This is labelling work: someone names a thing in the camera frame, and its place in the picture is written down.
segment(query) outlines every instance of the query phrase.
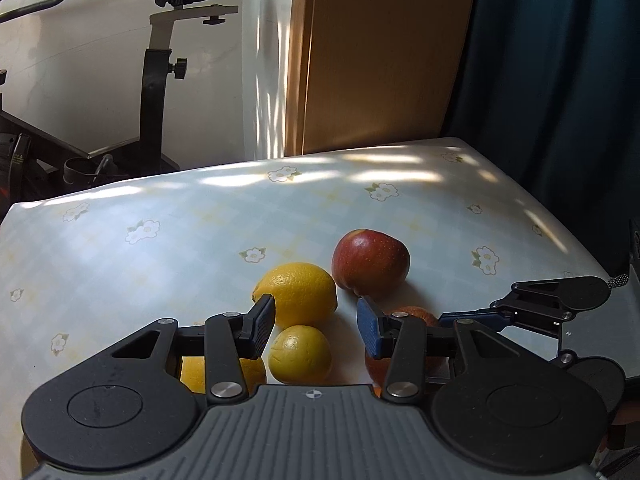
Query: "floral tablecloth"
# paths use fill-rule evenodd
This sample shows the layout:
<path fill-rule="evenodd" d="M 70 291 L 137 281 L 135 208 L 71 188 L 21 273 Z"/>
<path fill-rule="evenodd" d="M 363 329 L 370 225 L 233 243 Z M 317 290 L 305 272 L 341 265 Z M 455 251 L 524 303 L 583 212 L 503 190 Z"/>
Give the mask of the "floral tablecloth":
<path fill-rule="evenodd" d="M 255 283 L 278 264 L 330 270 L 337 241 L 356 228 L 410 251 L 406 283 L 385 308 L 439 316 L 487 307 L 519 280 L 608 278 L 560 222 L 457 139 L 242 162 L 17 204 L 0 226 L 0 478 L 20 476 L 20 411 L 37 386 L 160 317 L 189 325 L 247 311 Z M 369 382 L 354 305 L 339 290 L 321 327 L 335 383 Z M 504 334 L 556 354 L 544 336 Z"/>

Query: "dark blue curtain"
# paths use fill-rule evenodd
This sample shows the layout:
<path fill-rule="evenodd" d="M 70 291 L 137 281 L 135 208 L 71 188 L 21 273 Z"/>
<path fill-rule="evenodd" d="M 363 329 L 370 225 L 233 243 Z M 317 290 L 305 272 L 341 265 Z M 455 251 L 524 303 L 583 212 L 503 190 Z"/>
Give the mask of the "dark blue curtain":
<path fill-rule="evenodd" d="M 475 0 L 443 135 L 549 209 L 610 274 L 640 214 L 640 0 Z"/>

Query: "red apple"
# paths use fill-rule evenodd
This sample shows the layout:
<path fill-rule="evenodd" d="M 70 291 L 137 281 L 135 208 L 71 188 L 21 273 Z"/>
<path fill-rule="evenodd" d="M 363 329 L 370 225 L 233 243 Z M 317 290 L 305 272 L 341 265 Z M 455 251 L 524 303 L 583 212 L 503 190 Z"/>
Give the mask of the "red apple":
<path fill-rule="evenodd" d="M 406 312 L 407 314 L 411 314 L 412 316 L 423 319 L 427 326 L 438 326 L 438 319 L 433 314 L 427 312 L 419 306 L 402 306 L 400 308 L 393 308 L 391 311 Z M 443 357 L 425 358 L 424 365 L 427 369 L 427 372 L 431 372 L 438 368 L 442 364 L 443 359 Z M 385 357 L 384 359 L 374 359 L 369 354 L 367 354 L 366 350 L 364 351 L 364 364 L 367 367 L 367 372 L 369 372 L 369 377 L 371 377 L 371 380 L 378 386 L 382 386 L 382 383 L 385 382 L 386 371 L 389 370 L 390 363 L 390 357 Z"/>
<path fill-rule="evenodd" d="M 356 229 L 338 242 L 331 274 L 357 296 L 380 298 L 398 288 L 409 272 L 409 251 L 400 240 L 370 229 Z"/>

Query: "wall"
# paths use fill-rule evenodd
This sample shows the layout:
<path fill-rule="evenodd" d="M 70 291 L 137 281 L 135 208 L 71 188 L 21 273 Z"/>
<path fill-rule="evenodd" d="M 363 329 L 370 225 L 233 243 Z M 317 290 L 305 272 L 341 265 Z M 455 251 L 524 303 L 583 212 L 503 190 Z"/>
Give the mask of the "wall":
<path fill-rule="evenodd" d="M 284 154 L 291 0 L 242 0 L 242 103 L 246 158 Z"/>
<path fill-rule="evenodd" d="M 3 0 L 0 12 L 36 1 Z M 66 0 L 0 25 L 4 109 L 87 151 L 136 137 L 148 16 L 160 10 L 152 0 Z M 240 14 L 175 25 L 172 60 L 189 63 L 184 80 L 168 79 L 163 151 L 182 168 L 246 158 L 241 29 Z"/>

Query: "black handlebar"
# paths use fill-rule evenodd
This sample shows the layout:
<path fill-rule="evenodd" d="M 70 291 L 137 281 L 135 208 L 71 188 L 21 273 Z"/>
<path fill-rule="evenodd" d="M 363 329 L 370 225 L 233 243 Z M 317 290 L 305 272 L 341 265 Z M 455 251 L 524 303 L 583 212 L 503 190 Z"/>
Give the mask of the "black handlebar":
<path fill-rule="evenodd" d="M 37 4 L 31 4 L 24 7 L 20 7 L 19 9 L 8 10 L 0 14 L 0 23 L 8 22 L 10 20 L 14 20 L 15 18 L 20 18 L 21 16 L 26 16 L 27 14 L 33 14 L 34 12 L 39 12 L 41 10 L 50 9 L 51 7 L 55 7 L 57 4 L 62 3 L 65 0 L 42 0 Z"/>

